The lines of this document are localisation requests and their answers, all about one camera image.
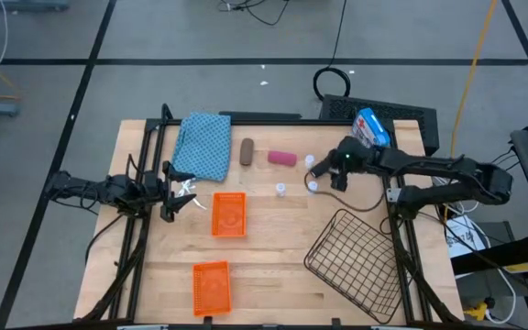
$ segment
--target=orange plastic basket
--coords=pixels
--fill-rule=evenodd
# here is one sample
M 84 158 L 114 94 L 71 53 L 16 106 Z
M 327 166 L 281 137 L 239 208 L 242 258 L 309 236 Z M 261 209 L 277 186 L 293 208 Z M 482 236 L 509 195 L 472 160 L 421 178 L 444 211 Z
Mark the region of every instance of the orange plastic basket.
M 246 235 L 246 193 L 213 194 L 212 234 L 215 237 Z
M 192 266 L 192 300 L 195 316 L 231 312 L 227 261 L 205 262 Z

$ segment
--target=black metal frame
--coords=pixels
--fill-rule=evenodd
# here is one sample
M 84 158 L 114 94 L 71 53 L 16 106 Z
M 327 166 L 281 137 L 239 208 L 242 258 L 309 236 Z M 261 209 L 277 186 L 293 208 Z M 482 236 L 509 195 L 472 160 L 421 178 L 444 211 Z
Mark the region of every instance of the black metal frame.
M 163 118 L 161 119 L 147 119 L 146 125 L 144 128 L 144 137 L 142 138 L 142 146 L 139 155 L 138 166 L 140 172 L 143 172 L 145 165 L 148 162 L 148 153 L 149 153 L 149 142 L 151 140 L 151 135 L 155 130 L 158 130 L 158 138 L 156 141 L 156 146 L 154 148 L 154 159 L 152 160 L 152 170 L 157 172 L 160 167 L 160 158 L 162 145 L 164 143 L 165 131 L 167 126 L 178 126 L 181 124 L 181 120 L 172 119 L 170 111 L 164 111 L 163 107 Z M 250 120 L 241 120 L 241 119 L 232 119 L 232 126 L 351 126 L 351 120 L 307 120 L 307 119 L 296 119 L 296 120 L 276 120 L 276 119 L 250 119 Z M 385 127 L 390 131 L 391 141 L 393 147 L 396 147 L 396 137 L 392 134 L 393 124 L 392 122 L 385 123 Z M 136 180 L 141 180 L 141 177 L 137 175 Z M 391 184 L 388 180 L 383 179 L 383 188 L 386 191 L 387 188 L 391 187 Z M 397 184 L 399 186 L 404 185 L 404 179 L 402 177 L 397 177 Z M 128 253 L 131 248 L 132 239 L 133 239 L 133 229 L 135 226 L 135 219 L 128 219 L 128 224 L 126 224 L 126 230 L 124 232 L 124 242 L 122 245 L 122 255 L 120 256 L 120 262 L 118 263 L 118 268 L 121 272 L 118 271 L 115 281 L 110 286 L 108 293 L 105 294 L 105 297 L 110 297 L 109 300 L 111 307 L 109 308 L 109 319 L 100 320 L 101 316 L 104 314 L 109 303 L 105 305 L 103 310 L 93 310 L 90 314 L 94 315 L 94 318 L 89 318 L 85 320 L 75 320 L 71 324 L 50 324 L 50 325 L 41 325 L 38 327 L 30 326 L 25 329 L 39 329 L 39 330 L 64 330 L 64 329 L 88 329 L 88 328 L 99 328 L 99 329 L 115 329 L 117 325 L 135 325 L 135 314 L 138 305 L 138 296 L 139 296 L 139 285 L 141 283 L 141 272 L 143 270 L 144 264 L 144 254 L 146 250 L 147 238 L 149 234 L 149 221 L 150 221 L 150 210 L 148 210 L 148 216 L 141 218 L 142 225 L 139 233 L 138 242 L 136 248 L 131 253 Z M 393 212 L 391 207 L 387 207 L 387 212 L 390 220 L 390 227 L 397 228 L 397 219 L 398 217 Z M 421 262 L 419 251 L 417 247 L 416 236 L 414 234 L 414 228 L 412 222 L 405 222 L 405 229 L 407 233 L 407 241 L 410 247 L 410 255 L 414 259 L 418 270 L 422 272 Z M 401 233 L 399 230 L 391 230 L 392 239 L 400 239 Z M 131 284 L 131 291 L 128 297 L 128 306 L 125 318 L 117 318 L 117 311 L 119 309 L 119 304 L 121 302 L 121 286 L 125 282 L 129 272 L 134 268 L 134 274 Z M 431 318 L 431 309 L 429 303 L 425 299 L 422 292 L 420 294 L 420 302 L 422 308 L 422 317 L 423 320 L 416 320 L 413 315 L 413 303 L 411 301 L 411 294 L 409 291 L 410 282 L 407 280 L 407 274 L 405 267 L 401 264 L 397 258 L 397 272 L 399 277 L 399 282 L 401 285 L 401 301 L 405 314 L 405 321 L 408 326 L 420 326 L 423 329 L 490 329 L 488 327 L 471 325 L 471 324 L 442 324 L 435 323 Z M 117 292 L 117 294 L 112 295 L 109 292 Z M 275 329 L 286 329 L 286 330 L 303 330 L 303 329 L 316 329 L 316 330 L 340 330 L 340 329 L 352 329 L 352 330 L 362 330 L 362 329 L 372 329 L 374 326 L 370 325 L 341 325 L 339 319 L 332 319 L 331 325 L 265 325 L 265 324 L 212 324 L 211 317 L 205 317 L 203 324 L 168 324 L 169 329 L 197 329 L 197 330 L 212 330 L 212 329 L 233 329 L 233 330 L 256 330 L 256 329 L 267 329 L 268 327 L 273 327 Z
M 153 166 L 152 170 L 157 171 L 158 165 L 160 164 L 160 157 L 161 157 L 161 150 L 162 150 L 162 144 L 164 140 L 164 133 L 167 126 L 179 126 L 181 124 L 180 119 L 172 119 L 172 115 L 168 115 L 168 120 L 164 119 L 147 119 L 145 130 L 144 130 L 144 137 L 142 138 L 142 146 L 140 150 L 139 155 L 139 161 L 138 166 L 140 168 L 140 172 L 143 172 L 145 169 L 146 162 L 148 161 L 148 152 L 149 152 L 149 142 L 151 138 L 152 132 L 158 128 L 159 129 L 159 136 L 157 139 L 157 146 L 155 147 L 154 152 L 154 159 L 153 159 Z M 350 119 L 339 119 L 339 120 L 320 120 L 320 119 L 294 119 L 294 120 L 286 120 L 286 119 L 234 119 L 231 120 L 232 126 L 351 126 L 352 120 Z M 384 125 L 387 130 L 390 131 L 390 137 L 393 144 L 393 147 L 396 147 L 396 137 L 393 134 L 394 127 L 393 123 L 390 121 L 388 123 L 385 123 Z M 397 183 L 401 187 L 404 185 L 404 179 L 402 177 L 397 177 Z M 386 192 L 387 188 L 390 188 L 391 185 L 387 180 L 383 180 L 383 188 Z M 395 214 L 391 211 L 391 209 L 388 207 L 387 212 L 390 219 L 390 227 L 396 228 L 396 217 Z M 130 296 L 128 300 L 128 306 L 127 306 L 127 312 L 126 312 L 126 319 L 135 319 L 136 314 L 136 307 L 138 303 L 138 295 L 139 295 L 139 285 L 141 282 L 141 272 L 143 268 L 143 258 L 144 258 L 144 252 L 146 248 L 146 238 L 148 237 L 148 229 L 149 229 L 149 219 L 150 219 L 150 212 L 148 210 L 148 216 L 142 218 L 142 230 L 140 230 L 140 239 L 143 237 L 143 244 L 144 244 L 144 250 L 141 252 L 142 256 L 140 260 L 136 264 L 136 268 L 134 270 L 134 276 L 132 280 L 132 289 L 130 291 Z M 126 224 L 126 231 L 124 233 L 124 241 L 122 244 L 122 250 L 120 254 L 120 260 L 118 263 L 118 269 L 123 270 L 125 265 L 128 261 L 129 256 L 129 250 L 131 248 L 132 239 L 133 239 L 133 231 L 134 231 L 134 225 L 135 225 L 135 219 L 127 219 Z M 407 241 L 409 243 L 410 247 L 410 255 L 415 260 L 415 263 L 417 265 L 417 268 L 420 272 L 423 272 L 423 269 L 421 267 L 421 261 L 419 256 L 419 249 L 417 247 L 417 241 L 416 241 L 416 235 L 414 233 L 414 227 L 412 222 L 405 222 L 405 228 L 407 233 Z M 401 237 L 401 234 L 398 230 L 391 230 L 392 239 L 395 240 L 397 238 Z M 407 271 L 405 270 L 404 266 L 401 264 L 401 262 L 397 259 L 397 271 L 399 274 L 399 282 L 401 285 L 401 299 L 402 299 L 402 305 L 405 313 L 405 321 L 407 324 L 416 321 L 413 316 L 413 304 L 411 302 L 411 296 L 409 292 L 409 282 L 407 280 Z M 419 291 L 419 297 L 421 302 L 421 308 L 423 311 L 423 319 L 422 321 L 432 321 L 431 316 L 431 309 L 429 307 L 429 303 L 425 299 L 422 292 Z M 117 311 L 119 310 L 119 304 L 121 303 L 121 290 L 118 291 L 117 296 L 113 299 L 110 312 L 109 312 L 109 318 L 115 319 L 117 318 Z

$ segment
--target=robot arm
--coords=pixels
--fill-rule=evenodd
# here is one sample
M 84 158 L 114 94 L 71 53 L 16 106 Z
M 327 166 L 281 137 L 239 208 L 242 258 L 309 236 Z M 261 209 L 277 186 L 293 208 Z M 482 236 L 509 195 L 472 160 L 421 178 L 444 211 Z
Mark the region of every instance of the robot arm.
M 344 192 L 347 175 L 370 173 L 382 177 L 418 174 L 447 178 L 444 186 L 419 188 L 405 186 L 389 189 L 387 199 L 406 218 L 415 218 L 427 204 L 476 200 L 483 204 L 506 204 L 511 197 L 512 176 L 494 164 L 473 159 L 439 159 L 410 156 L 396 148 L 364 147 L 355 137 L 345 137 L 337 148 L 311 169 L 314 177 L 331 172 L 331 187 Z
M 151 170 L 144 172 L 142 182 L 130 179 L 126 174 L 107 176 L 103 181 L 87 181 L 60 171 L 51 177 L 45 193 L 52 201 L 79 197 L 117 208 L 117 212 L 132 217 L 141 217 L 146 206 L 163 202 L 160 217 L 166 222 L 174 221 L 174 214 L 190 202 L 194 193 L 174 197 L 171 182 L 183 182 L 194 178 L 193 174 L 178 172 L 168 161 L 162 163 L 165 181 Z

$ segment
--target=blue towel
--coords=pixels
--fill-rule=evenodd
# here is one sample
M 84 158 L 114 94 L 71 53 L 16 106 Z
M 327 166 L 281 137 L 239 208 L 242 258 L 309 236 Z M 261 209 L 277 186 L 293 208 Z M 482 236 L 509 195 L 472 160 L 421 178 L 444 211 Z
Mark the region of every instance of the blue towel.
M 181 123 L 172 165 L 197 179 L 221 182 L 226 178 L 231 153 L 231 117 L 191 113 Z

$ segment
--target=blue package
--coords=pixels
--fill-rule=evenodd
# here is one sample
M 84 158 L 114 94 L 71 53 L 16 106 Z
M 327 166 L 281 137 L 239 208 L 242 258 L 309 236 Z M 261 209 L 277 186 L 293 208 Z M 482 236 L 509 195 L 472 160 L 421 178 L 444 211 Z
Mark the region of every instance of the blue package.
M 391 143 L 389 133 L 380 124 L 370 108 L 357 112 L 356 120 L 352 126 L 352 134 L 367 148 L 372 147 L 372 145 L 388 147 Z

